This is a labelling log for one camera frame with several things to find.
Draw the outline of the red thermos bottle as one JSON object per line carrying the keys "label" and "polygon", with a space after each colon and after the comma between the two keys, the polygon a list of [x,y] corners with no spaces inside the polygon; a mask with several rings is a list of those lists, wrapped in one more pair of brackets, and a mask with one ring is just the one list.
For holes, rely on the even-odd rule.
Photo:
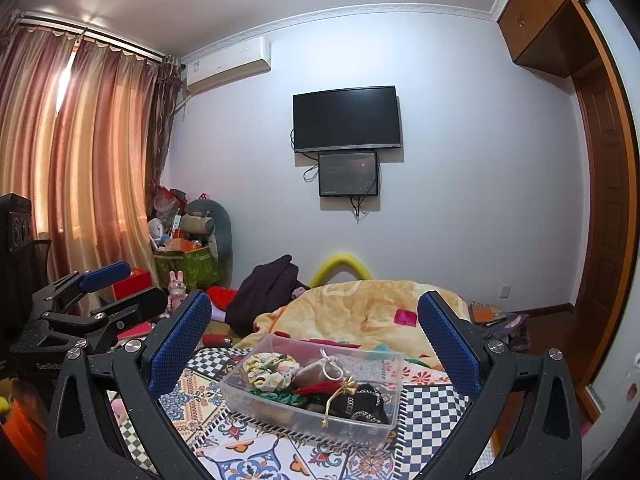
{"label": "red thermos bottle", "polygon": [[233,341],[226,335],[205,334],[202,344],[205,348],[231,348]]}

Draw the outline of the pink rabbit figurine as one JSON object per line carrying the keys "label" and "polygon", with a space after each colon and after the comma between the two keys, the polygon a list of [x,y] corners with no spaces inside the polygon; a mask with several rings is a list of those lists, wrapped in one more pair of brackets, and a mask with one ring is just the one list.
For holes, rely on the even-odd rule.
{"label": "pink rabbit figurine", "polygon": [[173,315],[183,300],[186,299],[186,283],[181,271],[169,272],[168,299],[165,311],[160,315],[162,318],[169,318]]}

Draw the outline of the clear plastic storage box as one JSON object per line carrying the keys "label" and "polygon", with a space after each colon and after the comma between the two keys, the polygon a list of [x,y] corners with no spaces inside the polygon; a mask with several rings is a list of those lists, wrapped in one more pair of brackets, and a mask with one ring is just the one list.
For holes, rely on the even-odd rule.
{"label": "clear plastic storage box", "polygon": [[268,335],[219,385],[228,408],[316,440],[382,448],[395,429],[398,352]]}

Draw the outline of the orange pink curtain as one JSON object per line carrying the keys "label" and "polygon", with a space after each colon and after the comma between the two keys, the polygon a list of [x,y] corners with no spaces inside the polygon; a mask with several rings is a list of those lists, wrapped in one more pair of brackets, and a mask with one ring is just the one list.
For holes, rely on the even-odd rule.
{"label": "orange pink curtain", "polygon": [[173,56],[4,24],[1,191],[32,202],[51,280],[117,261],[154,272],[148,218],[180,87]]}

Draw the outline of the brown wooden door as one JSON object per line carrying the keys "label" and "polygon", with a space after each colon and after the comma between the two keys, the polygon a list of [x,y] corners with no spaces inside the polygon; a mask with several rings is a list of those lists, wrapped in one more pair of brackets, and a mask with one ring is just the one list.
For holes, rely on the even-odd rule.
{"label": "brown wooden door", "polygon": [[589,226],[577,300],[589,363],[586,388],[610,348],[624,312],[637,234],[637,157],[629,110],[612,68],[594,60],[573,77],[584,122],[589,170]]}

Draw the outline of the black wall television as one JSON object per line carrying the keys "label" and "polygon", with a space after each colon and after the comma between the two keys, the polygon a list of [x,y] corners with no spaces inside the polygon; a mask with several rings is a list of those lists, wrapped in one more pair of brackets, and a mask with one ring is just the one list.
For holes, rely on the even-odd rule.
{"label": "black wall television", "polygon": [[401,148],[395,86],[296,94],[292,104],[295,153]]}

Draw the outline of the green storage box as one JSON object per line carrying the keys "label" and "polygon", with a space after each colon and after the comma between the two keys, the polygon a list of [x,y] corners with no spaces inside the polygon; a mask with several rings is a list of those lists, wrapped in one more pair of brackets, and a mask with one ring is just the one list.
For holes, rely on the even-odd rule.
{"label": "green storage box", "polygon": [[208,248],[192,252],[153,252],[160,286],[167,288],[170,274],[183,273],[186,288],[209,289],[226,275],[226,265],[215,259]]}

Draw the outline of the small black wall monitor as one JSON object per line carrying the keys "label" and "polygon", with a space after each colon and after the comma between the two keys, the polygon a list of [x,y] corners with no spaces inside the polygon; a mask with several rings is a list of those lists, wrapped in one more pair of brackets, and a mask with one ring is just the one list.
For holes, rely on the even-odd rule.
{"label": "small black wall monitor", "polygon": [[318,156],[320,197],[378,196],[378,153],[344,151]]}

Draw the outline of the wooden overhead cabinet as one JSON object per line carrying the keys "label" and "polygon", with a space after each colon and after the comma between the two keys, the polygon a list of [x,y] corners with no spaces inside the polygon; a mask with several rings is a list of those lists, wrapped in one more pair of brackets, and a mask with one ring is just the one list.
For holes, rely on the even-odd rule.
{"label": "wooden overhead cabinet", "polygon": [[570,0],[509,0],[498,25],[512,61],[530,70],[566,78],[598,56]]}

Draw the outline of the green knitted item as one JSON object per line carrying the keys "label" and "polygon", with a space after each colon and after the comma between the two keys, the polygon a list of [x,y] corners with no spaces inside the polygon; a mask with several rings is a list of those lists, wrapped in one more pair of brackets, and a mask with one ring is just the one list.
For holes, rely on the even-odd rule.
{"label": "green knitted item", "polygon": [[294,408],[303,408],[308,403],[306,396],[292,393],[292,391],[262,391],[254,388],[250,390],[250,393],[254,394],[254,396],[258,396],[258,398],[288,406],[294,406]]}

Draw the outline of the red drawstring pouch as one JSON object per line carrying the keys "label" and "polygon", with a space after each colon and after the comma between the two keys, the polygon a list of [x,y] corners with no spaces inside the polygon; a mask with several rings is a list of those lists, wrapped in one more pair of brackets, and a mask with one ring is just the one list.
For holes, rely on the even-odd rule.
{"label": "red drawstring pouch", "polygon": [[298,396],[313,396],[314,394],[325,394],[326,396],[332,396],[342,388],[342,382],[334,382],[334,380],[325,380],[324,382],[316,382],[315,384],[297,388],[293,390],[294,394]]}

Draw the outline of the yellow fleece blanket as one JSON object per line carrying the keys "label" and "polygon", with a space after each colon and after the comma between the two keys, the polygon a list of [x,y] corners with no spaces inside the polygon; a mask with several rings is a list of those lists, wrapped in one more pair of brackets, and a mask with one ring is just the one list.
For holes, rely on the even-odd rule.
{"label": "yellow fleece blanket", "polygon": [[439,359],[416,320],[419,298],[432,290],[458,318],[469,321],[468,304],[450,290],[413,281],[351,281],[309,289],[277,311],[258,315],[254,333],[235,347],[253,348],[268,334],[354,344],[363,350],[384,344],[408,358],[438,367]]}

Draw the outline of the dark purple clothing pile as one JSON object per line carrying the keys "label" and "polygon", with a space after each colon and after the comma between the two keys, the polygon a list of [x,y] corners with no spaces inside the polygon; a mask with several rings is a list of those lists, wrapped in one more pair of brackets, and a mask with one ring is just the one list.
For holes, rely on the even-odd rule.
{"label": "dark purple clothing pile", "polygon": [[256,266],[228,304],[226,323],[238,336],[248,336],[259,315],[287,306],[308,289],[299,281],[291,255]]}

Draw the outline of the floral scrunchie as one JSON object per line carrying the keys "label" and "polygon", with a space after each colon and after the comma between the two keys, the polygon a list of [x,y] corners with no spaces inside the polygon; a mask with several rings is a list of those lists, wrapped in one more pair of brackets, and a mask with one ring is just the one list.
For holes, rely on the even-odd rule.
{"label": "floral scrunchie", "polygon": [[287,389],[299,369],[296,359],[278,352],[253,353],[241,365],[247,383],[262,392]]}

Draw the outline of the red gift box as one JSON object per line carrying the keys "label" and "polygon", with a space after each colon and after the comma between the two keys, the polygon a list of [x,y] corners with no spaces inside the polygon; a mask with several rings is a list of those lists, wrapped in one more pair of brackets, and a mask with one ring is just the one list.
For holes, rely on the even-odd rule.
{"label": "red gift box", "polygon": [[115,283],[112,289],[115,299],[122,300],[152,286],[153,282],[150,271],[133,268],[128,278],[124,278]]}

